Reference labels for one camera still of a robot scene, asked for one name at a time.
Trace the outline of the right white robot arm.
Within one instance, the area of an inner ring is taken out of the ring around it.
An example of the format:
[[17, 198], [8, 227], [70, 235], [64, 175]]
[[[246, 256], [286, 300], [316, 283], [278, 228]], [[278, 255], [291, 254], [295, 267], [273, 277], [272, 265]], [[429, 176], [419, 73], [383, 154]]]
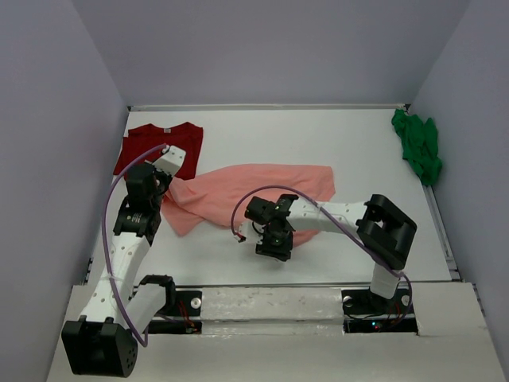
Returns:
[[383, 312], [394, 304], [417, 224], [387, 197], [373, 194], [366, 202], [344, 204], [295, 194], [282, 194], [275, 202], [253, 197], [244, 216], [241, 240], [256, 244], [257, 254], [280, 261], [290, 259], [298, 233], [347, 236], [375, 262], [367, 305]]

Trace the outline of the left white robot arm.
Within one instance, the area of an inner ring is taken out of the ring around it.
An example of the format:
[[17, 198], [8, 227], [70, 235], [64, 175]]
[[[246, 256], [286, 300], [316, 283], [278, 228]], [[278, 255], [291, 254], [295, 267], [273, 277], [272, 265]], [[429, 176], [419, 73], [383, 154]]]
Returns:
[[126, 171], [127, 195], [113, 235], [102, 234], [105, 267], [75, 321], [66, 321], [61, 339], [75, 375], [127, 378], [138, 349], [148, 345], [148, 327], [156, 314], [176, 305], [170, 276], [146, 276], [134, 284], [161, 223], [161, 203], [171, 177], [148, 163]]

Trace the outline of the pink polo shirt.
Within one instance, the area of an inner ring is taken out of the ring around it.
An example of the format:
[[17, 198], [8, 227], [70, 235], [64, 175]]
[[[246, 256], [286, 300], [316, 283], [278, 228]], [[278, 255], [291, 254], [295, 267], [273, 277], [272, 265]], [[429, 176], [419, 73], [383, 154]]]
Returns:
[[234, 207], [250, 191], [262, 186], [283, 185], [316, 201], [335, 195], [333, 170], [329, 166], [244, 164], [228, 166], [196, 176], [172, 180], [161, 213], [179, 236], [208, 222], [229, 228]]

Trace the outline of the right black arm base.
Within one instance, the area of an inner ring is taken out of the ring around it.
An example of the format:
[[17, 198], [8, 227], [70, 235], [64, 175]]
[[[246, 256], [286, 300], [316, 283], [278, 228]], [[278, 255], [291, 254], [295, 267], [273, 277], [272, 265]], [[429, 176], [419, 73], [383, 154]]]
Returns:
[[392, 299], [368, 289], [343, 290], [344, 332], [347, 334], [418, 333], [414, 308], [406, 288], [396, 290]]

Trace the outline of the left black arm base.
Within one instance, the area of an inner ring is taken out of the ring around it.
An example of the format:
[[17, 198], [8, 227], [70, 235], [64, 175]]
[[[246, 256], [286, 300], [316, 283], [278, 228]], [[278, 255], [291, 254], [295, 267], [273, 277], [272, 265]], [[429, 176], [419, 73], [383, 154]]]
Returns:
[[152, 284], [165, 289], [166, 301], [148, 325], [148, 333], [172, 335], [201, 333], [202, 292], [178, 290], [173, 278], [168, 275], [147, 275], [138, 287]]

